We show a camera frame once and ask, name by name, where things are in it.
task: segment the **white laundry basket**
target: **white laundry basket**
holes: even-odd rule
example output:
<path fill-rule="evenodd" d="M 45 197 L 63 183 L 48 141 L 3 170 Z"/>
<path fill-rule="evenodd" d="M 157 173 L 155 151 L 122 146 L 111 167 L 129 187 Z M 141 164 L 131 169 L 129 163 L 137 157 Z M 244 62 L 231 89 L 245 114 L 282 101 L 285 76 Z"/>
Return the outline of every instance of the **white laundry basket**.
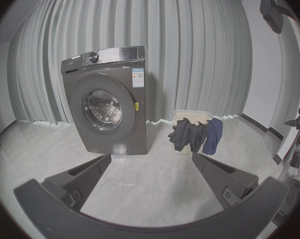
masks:
<path fill-rule="evenodd" d="M 204 111 L 188 111 L 188 110 L 174 110 L 173 111 L 173 125 L 176 126 L 178 120 L 183 120 L 183 118 L 187 118 L 192 124 L 199 125 L 198 121 L 202 124 L 207 124 L 208 120 L 213 118 L 212 114 Z M 198 153 L 203 153 L 203 145 L 200 147 Z M 184 146 L 184 148 L 179 151 L 180 154 L 192 154 L 190 144 Z"/>

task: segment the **gray tile floor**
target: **gray tile floor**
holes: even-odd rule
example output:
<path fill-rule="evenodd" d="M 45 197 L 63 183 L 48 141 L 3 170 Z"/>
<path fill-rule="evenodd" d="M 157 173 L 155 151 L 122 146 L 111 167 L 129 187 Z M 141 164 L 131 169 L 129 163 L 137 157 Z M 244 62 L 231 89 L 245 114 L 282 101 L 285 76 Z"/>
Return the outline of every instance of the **gray tile floor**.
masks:
<path fill-rule="evenodd" d="M 254 173 L 261 183 L 278 177 L 282 165 L 273 157 L 280 140 L 241 117 L 223 121 L 223 136 L 212 158 Z M 171 125 L 147 124 L 148 154 L 112 156 L 82 212 L 133 226 L 168 226 L 195 221 L 222 211 L 211 189 L 192 163 L 191 155 L 176 154 L 167 135 Z M 1 138 L 0 199 L 33 238 L 43 238 L 18 205 L 13 188 L 89 161 L 74 125 L 19 122 Z"/>

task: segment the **washing machine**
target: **washing machine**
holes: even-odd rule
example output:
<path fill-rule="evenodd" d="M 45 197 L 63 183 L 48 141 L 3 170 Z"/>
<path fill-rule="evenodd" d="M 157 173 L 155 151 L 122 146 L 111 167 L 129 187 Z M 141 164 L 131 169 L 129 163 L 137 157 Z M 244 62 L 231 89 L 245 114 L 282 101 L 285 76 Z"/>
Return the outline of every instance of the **washing machine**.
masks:
<path fill-rule="evenodd" d="M 61 62 L 69 109 L 89 152 L 147 153 L 145 66 L 144 46 L 92 51 Z"/>

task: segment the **white curtain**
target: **white curtain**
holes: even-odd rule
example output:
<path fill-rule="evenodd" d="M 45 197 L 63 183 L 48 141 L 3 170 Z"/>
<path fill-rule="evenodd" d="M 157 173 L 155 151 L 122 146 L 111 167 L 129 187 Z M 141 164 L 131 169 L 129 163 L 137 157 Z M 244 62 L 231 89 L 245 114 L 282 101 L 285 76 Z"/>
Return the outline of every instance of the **white curtain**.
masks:
<path fill-rule="evenodd" d="M 8 62 L 18 120 L 73 123 L 61 61 L 85 52 L 143 45 L 147 119 L 173 110 L 243 111 L 252 45 L 239 0 L 44 0 L 14 36 Z"/>

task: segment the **washing machine door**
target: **washing machine door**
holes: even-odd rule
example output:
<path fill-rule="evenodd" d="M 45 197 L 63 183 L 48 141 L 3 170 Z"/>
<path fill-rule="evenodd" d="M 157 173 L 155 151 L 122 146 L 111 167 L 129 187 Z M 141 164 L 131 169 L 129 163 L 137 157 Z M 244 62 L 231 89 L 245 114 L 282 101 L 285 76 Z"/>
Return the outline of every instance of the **washing machine door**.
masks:
<path fill-rule="evenodd" d="M 98 140 L 117 141 L 133 128 L 136 112 L 130 92 L 117 79 L 101 73 L 87 73 L 74 86 L 70 110 L 82 134 Z"/>

